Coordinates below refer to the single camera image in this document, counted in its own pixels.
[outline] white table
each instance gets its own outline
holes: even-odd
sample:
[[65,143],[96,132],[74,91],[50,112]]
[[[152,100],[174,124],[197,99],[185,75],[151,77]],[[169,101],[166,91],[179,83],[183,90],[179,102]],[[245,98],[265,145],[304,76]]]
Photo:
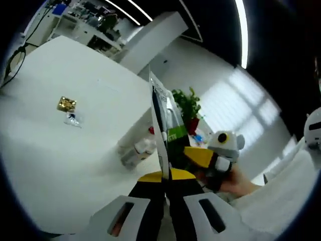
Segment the white table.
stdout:
[[[82,128],[64,124],[61,96],[77,100]],[[0,149],[19,201],[46,232],[75,233],[137,179],[157,155],[127,171],[116,142],[150,107],[147,82],[66,37],[26,57],[0,94]]]

